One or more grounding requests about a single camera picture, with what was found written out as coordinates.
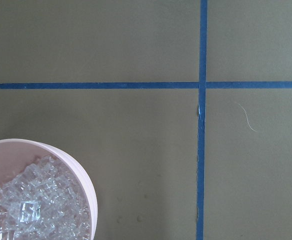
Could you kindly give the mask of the pile of clear ice cubes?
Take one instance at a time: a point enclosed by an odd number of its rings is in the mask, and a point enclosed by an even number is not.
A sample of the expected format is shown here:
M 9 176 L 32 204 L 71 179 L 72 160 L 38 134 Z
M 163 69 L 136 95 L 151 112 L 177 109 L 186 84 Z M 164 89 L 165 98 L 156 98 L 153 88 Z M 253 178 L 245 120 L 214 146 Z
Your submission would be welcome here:
M 89 240 L 88 200 L 79 180 L 50 155 L 0 184 L 0 240 Z

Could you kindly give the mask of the pink bowl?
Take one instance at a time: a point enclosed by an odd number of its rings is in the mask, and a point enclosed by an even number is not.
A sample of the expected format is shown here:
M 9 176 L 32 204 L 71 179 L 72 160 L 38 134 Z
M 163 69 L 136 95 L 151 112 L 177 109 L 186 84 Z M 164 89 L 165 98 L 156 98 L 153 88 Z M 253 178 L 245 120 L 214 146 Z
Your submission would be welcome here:
M 13 179 L 27 165 L 47 155 L 54 156 L 63 161 L 79 181 L 90 210 L 90 239 L 93 240 L 98 221 L 96 192 L 85 169 L 78 161 L 63 150 L 45 143 L 27 139 L 11 138 L 0 140 L 0 185 Z

